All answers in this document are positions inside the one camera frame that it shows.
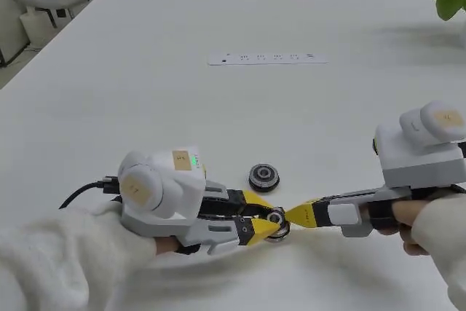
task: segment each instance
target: metal bearing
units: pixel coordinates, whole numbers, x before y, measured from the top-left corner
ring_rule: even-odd
[[[278,243],[285,239],[290,234],[290,223],[285,219],[285,211],[282,207],[275,207],[272,212],[267,215],[267,220],[280,225],[278,231],[273,235],[268,236],[265,240],[271,243]]]
[[[257,164],[249,171],[249,184],[254,191],[270,192],[279,182],[277,169],[270,164]]]

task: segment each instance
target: power cord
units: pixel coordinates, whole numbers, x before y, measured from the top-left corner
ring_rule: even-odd
[[[60,209],[64,209],[69,206],[82,192],[86,192],[88,189],[103,189],[103,193],[106,194],[119,194],[119,182],[116,176],[106,176],[101,181],[92,182],[84,185],[77,191],[75,191],[70,197],[66,198],[65,202],[60,206]]]

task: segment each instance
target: beige sticker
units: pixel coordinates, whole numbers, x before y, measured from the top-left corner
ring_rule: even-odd
[[[175,164],[175,170],[191,170],[191,162],[187,151],[173,151],[173,163]]]
[[[121,184],[122,191],[127,197],[139,205],[145,205],[151,196],[151,192],[138,179],[127,176]]]
[[[441,127],[463,127],[465,121],[457,110],[446,110],[434,112],[434,118],[437,120]]]

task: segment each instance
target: power strip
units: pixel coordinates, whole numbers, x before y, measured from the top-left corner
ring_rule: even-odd
[[[220,54],[211,55],[209,66],[227,65],[296,65],[300,63],[327,63],[314,54]]]

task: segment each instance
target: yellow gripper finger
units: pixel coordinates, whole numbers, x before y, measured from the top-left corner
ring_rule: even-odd
[[[260,205],[260,206],[266,207],[266,208],[273,208],[274,207],[273,205],[266,202],[265,200],[263,200],[261,197],[259,197],[256,193],[254,193],[252,191],[248,191],[248,190],[243,189],[242,195],[245,198],[246,204],[249,204],[249,205],[257,204],[257,205]]]
[[[310,229],[318,227],[314,214],[314,208],[312,207],[312,203],[317,201],[318,200],[310,200],[301,205],[298,205],[293,209],[287,210],[285,212],[286,220],[292,222],[293,224]]]
[[[235,218],[240,245],[253,245],[274,234],[280,225],[265,219]]]

